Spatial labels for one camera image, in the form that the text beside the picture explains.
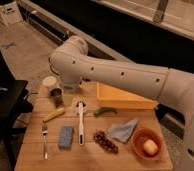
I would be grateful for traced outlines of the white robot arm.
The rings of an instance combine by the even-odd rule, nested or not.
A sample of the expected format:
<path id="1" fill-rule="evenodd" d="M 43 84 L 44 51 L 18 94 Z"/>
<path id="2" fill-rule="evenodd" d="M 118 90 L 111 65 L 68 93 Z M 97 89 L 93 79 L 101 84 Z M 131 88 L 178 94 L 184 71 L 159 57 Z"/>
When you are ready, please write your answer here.
<path id="1" fill-rule="evenodd" d="M 156 100 L 183 114 L 183 148 L 175 171 L 194 171 L 194 74 L 90 57 L 86 41 L 79 36 L 70 37 L 55 49 L 50 64 L 58 71 L 64 87 L 75 89 L 86 78 Z"/>

